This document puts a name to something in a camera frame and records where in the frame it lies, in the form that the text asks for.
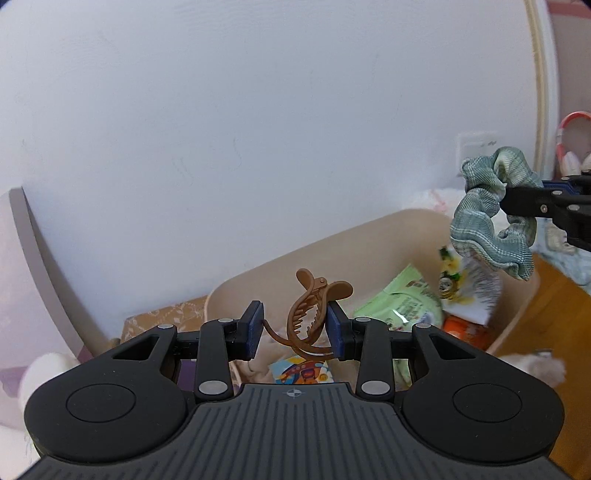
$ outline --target silver screw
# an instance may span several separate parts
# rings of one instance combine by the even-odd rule
[[[361,390],[367,393],[367,395],[384,395],[390,391],[390,385],[381,380],[369,380],[368,382],[363,382]]]
[[[199,391],[205,395],[219,395],[227,389],[228,386],[219,380],[207,380],[199,385]]]

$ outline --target pink wall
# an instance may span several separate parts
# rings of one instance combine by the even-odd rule
[[[560,76],[561,118],[576,110],[591,111],[591,9],[579,0],[550,0]],[[578,120],[564,143],[579,158],[591,152],[591,125]]]

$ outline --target wooden floor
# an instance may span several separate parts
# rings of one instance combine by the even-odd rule
[[[552,460],[576,480],[591,479],[591,297],[543,260],[535,266],[540,290],[497,355],[551,348],[566,362],[556,390],[566,420]]]

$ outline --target green snack package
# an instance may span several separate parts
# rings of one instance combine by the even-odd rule
[[[402,270],[380,293],[357,309],[355,317],[371,317],[388,324],[390,330],[410,332],[415,323],[425,322],[441,328],[441,300],[412,265]],[[412,383],[408,361],[393,360],[394,377],[398,387]]]

